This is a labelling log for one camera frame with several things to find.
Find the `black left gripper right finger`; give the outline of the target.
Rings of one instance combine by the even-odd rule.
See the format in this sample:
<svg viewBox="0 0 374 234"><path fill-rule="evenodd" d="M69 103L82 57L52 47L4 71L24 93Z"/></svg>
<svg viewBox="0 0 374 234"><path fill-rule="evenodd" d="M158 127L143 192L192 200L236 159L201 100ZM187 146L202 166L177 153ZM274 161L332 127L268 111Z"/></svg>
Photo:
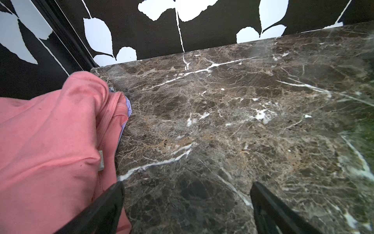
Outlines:
<svg viewBox="0 0 374 234"><path fill-rule="evenodd" d="M258 234L320 233L260 182L253 183L250 197Z"/></svg>

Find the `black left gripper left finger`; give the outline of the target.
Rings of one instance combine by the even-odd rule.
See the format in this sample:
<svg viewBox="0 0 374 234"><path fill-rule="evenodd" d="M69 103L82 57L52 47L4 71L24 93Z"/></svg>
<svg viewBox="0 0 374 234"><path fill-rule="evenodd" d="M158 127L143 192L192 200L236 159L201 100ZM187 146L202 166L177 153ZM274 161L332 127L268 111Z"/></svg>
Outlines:
<svg viewBox="0 0 374 234"><path fill-rule="evenodd" d="M117 182L57 234L115 234L123 208L124 185Z"/></svg>

